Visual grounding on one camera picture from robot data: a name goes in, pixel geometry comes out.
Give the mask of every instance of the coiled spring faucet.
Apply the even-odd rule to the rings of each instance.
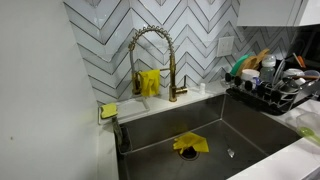
[[[160,28],[159,26],[148,26],[148,27],[144,27],[143,29],[138,30],[138,32],[135,33],[135,36],[133,36],[133,39],[129,44],[130,62],[131,62],[131,68],[132,68],[132,83],[133,83],[132,92],[133,92],[133,94],[140,94],[141,93],[138,72],[135,71],[135,68],[134,68],[133,50],[135,48],[135,44],[137,43],[137,40],[139,39],[139,37],[149,31],[154,31],[161,38],[166,38],[166,40],[169,44],[170,65],[169,65],[169,68],[161,69],[161,70],[170,70],[169,101],[176,102],[177,101],[177,96],[176,96],[177,94],[186,93],[188,91],[186,88],[186,77],[184,77],[184,86],[177,88],[176,87],[176,63],[175,63],[175,57],[174,57],[174,50],[173,50],[173,46],[172,46],[173,45],[172,38],[170,37],[169,33],[166,30],[164,30],[163,28]]]

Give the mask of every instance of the sink drain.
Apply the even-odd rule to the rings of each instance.
[[[195,151],[193,149],[193,147],[189,147],[188,149],[185,149],[182,154],[180,154],[179,151],[178,151],[178,154],[182,159],[187,160],[187,161],[194,161],[200,155],[200,153]]]

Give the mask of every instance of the kitchen sink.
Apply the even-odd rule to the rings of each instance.
[[[229,95],[120,126],[124,134],[117,147],[121,180],[227,179],[300,138]],[[207,139],[208,153],[181,156],[173,150],[174,138],[189,131]]]

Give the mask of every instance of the white cabinet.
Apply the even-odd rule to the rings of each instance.
[[[320,24],[320,0],[241,0],[238,26]]]

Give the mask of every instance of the bottle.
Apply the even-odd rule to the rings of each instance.
[[[275,73],[274,66],[276,65],[276,58],[267,55],[262,61],[262,68],[260,70],[260,79],[264,82],[272,82]]]

